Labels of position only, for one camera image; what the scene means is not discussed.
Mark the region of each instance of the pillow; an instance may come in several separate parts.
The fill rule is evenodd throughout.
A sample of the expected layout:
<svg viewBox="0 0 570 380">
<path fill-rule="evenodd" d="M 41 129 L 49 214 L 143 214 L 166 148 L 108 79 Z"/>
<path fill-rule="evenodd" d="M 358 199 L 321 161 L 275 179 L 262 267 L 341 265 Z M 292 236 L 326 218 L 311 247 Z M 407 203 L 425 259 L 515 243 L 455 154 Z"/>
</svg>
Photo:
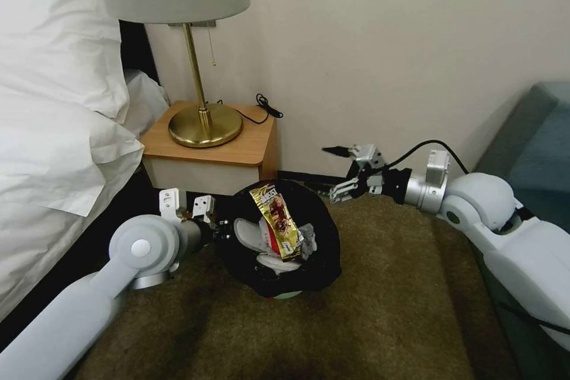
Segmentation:
<svg viewBox="0 0 570 380">
<path fill-rule="evenodd" d="M 140 70 L 125 70 L 125 80 L 131 103 L 123 126 L 140 138 L 168 110 L 168 97 L 162 86 Z"/>
<path fill-rule="evenodd" d="M 123 126 L 76 103 L 0 92 L 0 202 L 87 217 L 107 165 L 143 145 Z"/>
<path fill-rule="evenodd" d="M 0 0 L 0 91 L 75 102 L 117 123 L 129 96 L 104 0 Z"/>
</svg>

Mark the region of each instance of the baseboard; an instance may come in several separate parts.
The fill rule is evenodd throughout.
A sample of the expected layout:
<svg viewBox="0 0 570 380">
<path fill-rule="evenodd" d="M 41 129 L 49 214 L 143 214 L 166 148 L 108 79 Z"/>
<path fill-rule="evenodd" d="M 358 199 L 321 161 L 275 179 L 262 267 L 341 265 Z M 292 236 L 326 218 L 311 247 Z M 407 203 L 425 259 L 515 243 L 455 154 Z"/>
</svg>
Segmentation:
<svg viewBox="0 0 570 380">
<path fill-rule="evenodd" d="M 317 184 L 330 184 L 330 185 L 336 185 L 342 183 L 343 181 L 346 181 L 346 178 L 344 177 L 311 174 L 305 172 L 283 171 L 283 170 L 277 171 L 277 178 L 317 183 Z"/>
</svg>

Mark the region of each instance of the wooden nightstand top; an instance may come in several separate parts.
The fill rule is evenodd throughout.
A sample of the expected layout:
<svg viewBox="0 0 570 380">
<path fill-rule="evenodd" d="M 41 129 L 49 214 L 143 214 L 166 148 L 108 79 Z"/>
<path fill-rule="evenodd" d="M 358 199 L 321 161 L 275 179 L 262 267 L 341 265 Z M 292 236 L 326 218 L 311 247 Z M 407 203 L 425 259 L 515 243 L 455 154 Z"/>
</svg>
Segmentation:
<svg viewBox="0 0 570 380">
<path fill-rule="evenodd" d="M 212 162 L 244 166 L 260 165 L 264 159 L 271 131 L 277 123 L 272 116 L 261 125 L 243 119 L 243 130 L 234 140 L 218 147 L 190 148 L 175 143 L 169 132 L 168 123 L 172 116 L 183 108 L 195 105 L 194 102 L 176 101 L 141 138 L 145 157 Z M 254 120 L 261 121 L 267 114 L 258 106 L 232 105 Z"/>
</svg>

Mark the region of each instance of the bed frame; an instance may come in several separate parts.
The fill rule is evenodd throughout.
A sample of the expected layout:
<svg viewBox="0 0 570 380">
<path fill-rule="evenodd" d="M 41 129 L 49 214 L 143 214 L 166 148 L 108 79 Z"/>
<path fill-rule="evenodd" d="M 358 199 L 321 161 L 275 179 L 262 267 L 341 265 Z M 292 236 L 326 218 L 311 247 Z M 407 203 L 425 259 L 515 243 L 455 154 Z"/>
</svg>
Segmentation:
<svg viewBox="0 0 570 380">
<path fill-rule="evenodd" d="M 143 24 L 120 21 L 123 69 L 139 69 L 159 81 Z M 157 214 L 158 197 L 144 168 L 139 167 L 113 201 L 77 239 L 69 251 L 0 322 L 0 352 L 37 314 L 75 280 L 108 261 L 109 241 L 118 226 L 141 214 Z"/>
</svg>

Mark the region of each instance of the wall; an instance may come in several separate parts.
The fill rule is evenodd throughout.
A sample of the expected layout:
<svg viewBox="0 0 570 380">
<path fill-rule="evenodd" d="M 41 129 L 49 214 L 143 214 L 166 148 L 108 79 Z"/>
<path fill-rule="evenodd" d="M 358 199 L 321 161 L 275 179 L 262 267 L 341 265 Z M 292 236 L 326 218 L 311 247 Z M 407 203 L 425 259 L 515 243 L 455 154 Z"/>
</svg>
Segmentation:
<svg viewBox="0 0 570 380">
<path fill-rule="evenodd" d="M 252 0 L 212 30 L 216 67 L 195 38 L 210 100 L 262 92 L 285 113 L 282 169 L 343 175 L 321 147 L 375 143 L 389 160 L 440 138 L 472 167 L 532 83 L 570 78 L 569 29 L 568 0 Z M 148 32 L 171 98 L 192 99 L 181 31 Z"/>
</svg>

